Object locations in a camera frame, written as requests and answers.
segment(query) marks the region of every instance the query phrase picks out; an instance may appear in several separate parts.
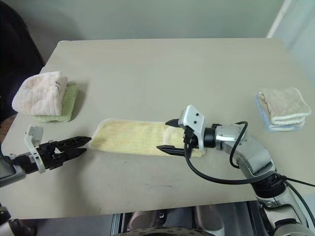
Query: beige table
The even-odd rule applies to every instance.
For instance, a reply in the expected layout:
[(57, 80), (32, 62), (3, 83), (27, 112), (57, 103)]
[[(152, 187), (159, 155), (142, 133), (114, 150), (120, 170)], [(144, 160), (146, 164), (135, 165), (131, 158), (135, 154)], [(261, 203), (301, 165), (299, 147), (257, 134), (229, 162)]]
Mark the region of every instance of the beige table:
[[(280, 173), (315, 182), (315, 115), (302, 130), (268, 133), (256, 107), (259, 87), (294, 86), (315, 109), (315, 89), (274, 39), (136, 39), (63, 41), (42, 72), (60, 70), (80, 88), (73, 120), (38, 123), (19, 114), (2, 150), (23, 153), (29, 123), (44, 126), (43, 142), (91, 136), (106, 118), (167, 121), (188, 104), (210, 125), (249, 122), (249, 132), (270, 151)], [(209, 149), (194, 158), (202, 171), (243, 178), (228, 156)], [(295, 185), (303, 195), (314, 188)], [(88, 150), (61, 168), (28, 175), (0, 190), (14, 217), (109, 214), (254, 200), (250, 185), (211, 183), (182, 157), (134, 156)]]

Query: folded towel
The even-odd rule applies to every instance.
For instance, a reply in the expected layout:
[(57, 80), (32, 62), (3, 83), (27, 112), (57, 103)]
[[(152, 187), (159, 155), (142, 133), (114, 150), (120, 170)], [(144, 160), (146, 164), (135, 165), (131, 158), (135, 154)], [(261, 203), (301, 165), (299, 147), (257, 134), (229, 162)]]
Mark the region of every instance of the folded towel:
[(78, 87), (76, 84), (68, 84), (62, 101), (62, 111), (60, 116), (34, 116), (33, 118), (39, 122), (62, 121), (69, 122), (74, 107), (74, 102), (78, 94)]
[(12, 108), (30, 116), (60, 116), (66, 84), (60, 71), (31, 76), (14, 96)]
[[(106, 119), (98, 125), (89, 147), (114, 153), (171, 156), (157, 149), (157, 146), (182, 148), (183, 135), (183, 129), (163, 122)], [(192, 156), (202, 156), (204, 153), (196, 149)]]
[(302, 126), (304, 125), (305, 123), (304, 121), (301, 123), (296, 123), (296, 124), (284, 124), (284, 125), (272, 124), (270, 122), (270, 114), (269, 114), (266, 103), (264, 102), (264, 100), (259, 98), (258, 95), (256, 95), (255, 97), (256, 97), (257, 107), (259, 108), (261, 116), (265, 122), (265, 129), (268, 132), (295, 131), (295, 130), (301, 129)]
[(286, 125), (305, 121), (311, 114), (310, 107), (305, 103), (296, 88), (268, 89), (258, 91), (258, 96), (267, 105), (272, 124)]

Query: white wall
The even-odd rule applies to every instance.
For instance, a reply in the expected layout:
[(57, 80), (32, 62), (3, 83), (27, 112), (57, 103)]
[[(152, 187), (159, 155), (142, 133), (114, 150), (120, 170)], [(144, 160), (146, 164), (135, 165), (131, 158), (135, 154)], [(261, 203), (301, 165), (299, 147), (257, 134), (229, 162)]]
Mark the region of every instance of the white wall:
[(45, 60), (60, 40), (265, 37), (283, 0), (4, 0)]
[(315, 86), (315, 1), (293, 0), (274, 37), (282, 39)]

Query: green towel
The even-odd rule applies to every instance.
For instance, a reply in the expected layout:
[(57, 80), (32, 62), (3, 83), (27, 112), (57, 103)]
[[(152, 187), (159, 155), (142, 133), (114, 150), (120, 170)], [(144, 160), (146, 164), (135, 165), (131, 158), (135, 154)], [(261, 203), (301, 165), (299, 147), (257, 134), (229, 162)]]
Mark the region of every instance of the green towel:
[(69, 84), (65, 89), (62, 101), (62, 111), (60, 116), (33, 116), (39, 122), (63, 121), (69, 122), (74, 107), (75, 98), (78, 94), (78, 87), (76, 84)]

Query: towel stack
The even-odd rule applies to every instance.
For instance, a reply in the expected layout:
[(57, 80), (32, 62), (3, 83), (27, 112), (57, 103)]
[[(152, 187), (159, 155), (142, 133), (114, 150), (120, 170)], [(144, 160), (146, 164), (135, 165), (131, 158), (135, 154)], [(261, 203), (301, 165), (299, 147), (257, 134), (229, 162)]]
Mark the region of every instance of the towel stack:
[(27, 78), (12, 101), (17, 112), (33, 116), (35, 120), (68, 122), (74, 107), (78, 88), (68, 84), (60, 71), (42, 73)]
[(298, 130), (312, 112), (296, 88), (260, 89), (256, 102), (270, 132)]

